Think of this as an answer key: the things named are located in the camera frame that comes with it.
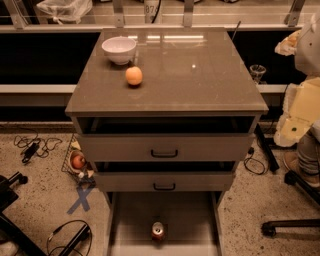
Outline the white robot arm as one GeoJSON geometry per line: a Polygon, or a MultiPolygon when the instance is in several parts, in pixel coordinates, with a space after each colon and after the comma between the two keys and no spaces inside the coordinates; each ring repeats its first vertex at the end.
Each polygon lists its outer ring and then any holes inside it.
{"type": "Polygon", "coordinates": [[[320,75],[320,10],[304,24],[298,36],[295,68],[308,76],[320,75]]]}

